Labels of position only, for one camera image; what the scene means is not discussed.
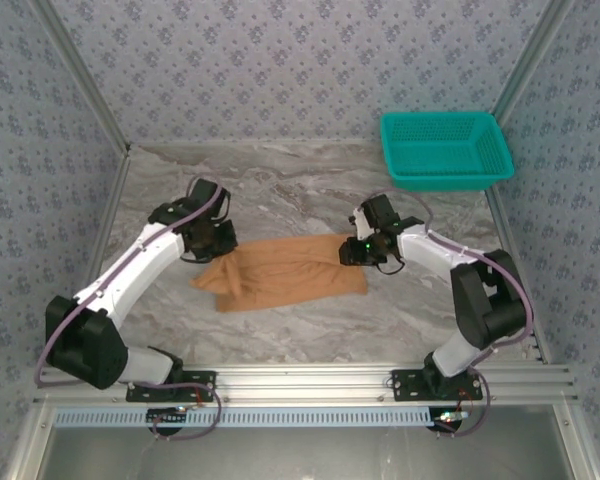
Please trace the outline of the orange-tan t-shirt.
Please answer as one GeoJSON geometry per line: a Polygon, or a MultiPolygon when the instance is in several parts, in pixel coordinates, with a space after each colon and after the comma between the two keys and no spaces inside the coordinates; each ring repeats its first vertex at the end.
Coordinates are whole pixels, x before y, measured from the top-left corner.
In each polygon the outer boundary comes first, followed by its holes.
{"type": "Polygon", "coordinates": [[[221,313],[263,310],[347,294],[365,295],[358,266],[340,263],[345,234],[257,240],[214,259],[191,287],[215,296],[221,313]]]}

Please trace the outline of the teal plastic mesh basket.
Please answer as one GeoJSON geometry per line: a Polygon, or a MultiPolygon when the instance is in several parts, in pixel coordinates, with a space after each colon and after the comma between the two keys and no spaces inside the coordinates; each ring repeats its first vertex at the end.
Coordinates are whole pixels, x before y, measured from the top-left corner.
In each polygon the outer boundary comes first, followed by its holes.
{"type": "Polygon", "coordinates": [[[395,112],[380,120],[387,170],[413,192],[482,191],[515,173],[511,153],[487,112],[395,112]]]}

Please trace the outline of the small black electronics board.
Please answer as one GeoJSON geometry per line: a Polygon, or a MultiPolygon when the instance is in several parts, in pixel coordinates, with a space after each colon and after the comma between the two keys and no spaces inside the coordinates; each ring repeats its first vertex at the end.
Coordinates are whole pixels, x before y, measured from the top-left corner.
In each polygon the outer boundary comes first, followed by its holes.
{"type": "Polygon", "coordinates": [[[428,430],[444,434],[455,435],[460,429],[464,420],[469,418],[469,413],[463,410],[449,410],[446,408],[430,408],[432,424],[427,427],[428,430]]]}
{"type": "Polygon", "coordinates": [[[171,437],[180,432],[187,419],[184,407],[151,408],[145,415],[145,423],[157,436],[171,437]]]}

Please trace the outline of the grey metal shelf panel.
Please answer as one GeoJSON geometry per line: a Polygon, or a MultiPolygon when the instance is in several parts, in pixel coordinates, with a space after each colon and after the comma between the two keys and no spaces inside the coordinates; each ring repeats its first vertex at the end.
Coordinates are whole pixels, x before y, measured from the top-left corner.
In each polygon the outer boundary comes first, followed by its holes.
{"type": "Polygon", "coordinates": [[[58,429],[38,480],[573,480],[558,445],[485,431],[221,428],[158,441],[145,429],[58,429]]]}

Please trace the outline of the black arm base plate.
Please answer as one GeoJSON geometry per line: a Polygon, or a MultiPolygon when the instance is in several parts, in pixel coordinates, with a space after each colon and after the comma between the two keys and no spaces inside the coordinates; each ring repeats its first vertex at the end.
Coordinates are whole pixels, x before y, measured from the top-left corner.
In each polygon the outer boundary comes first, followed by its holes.
{"type": "Polygon", "coordinates": [[[479,377],[468,372],[445,377],[426,369],[393,370],[390,384],[398,402],[483,399],[479,377]]]}
{"type": "Polygon", "coordinates": [[[212,403],[216,378],[213,370],[182,370],[158,386],[143,383],[128,386],[125,399],[131,403],[212,403]]]}

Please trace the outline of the long aluminium frame rail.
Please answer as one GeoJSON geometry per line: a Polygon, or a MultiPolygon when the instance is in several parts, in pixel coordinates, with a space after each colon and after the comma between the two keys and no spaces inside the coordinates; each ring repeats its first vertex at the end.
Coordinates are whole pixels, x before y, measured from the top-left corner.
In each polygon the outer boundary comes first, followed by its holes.
{"type": "MultiPolygon", "coordinates": [[[[419,364],[323,363],[213,365],[216,390],[231,406],[372,406],[394,401],[390,372],[419,364]]],[[[485,362],[479,371],[496,406],[577,403],[564,365],[485,362]]]]}

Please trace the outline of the aluminium corner post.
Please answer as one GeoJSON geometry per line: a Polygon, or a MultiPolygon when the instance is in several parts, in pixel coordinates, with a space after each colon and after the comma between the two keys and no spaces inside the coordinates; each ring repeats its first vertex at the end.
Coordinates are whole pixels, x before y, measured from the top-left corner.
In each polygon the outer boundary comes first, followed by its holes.
{"type": "Polygon", "coordinates": [[[27,2],[71,74],[86,103],[96,116],[104,134],[116,152],[124,156],[128,152],[128,142],[51,0],[27,0],[27,2]]]}
{"type": "Polygon", "coordinates": [[[492,115],[504,127],[576,0],[548,0],[499,95],[492,115]]]}

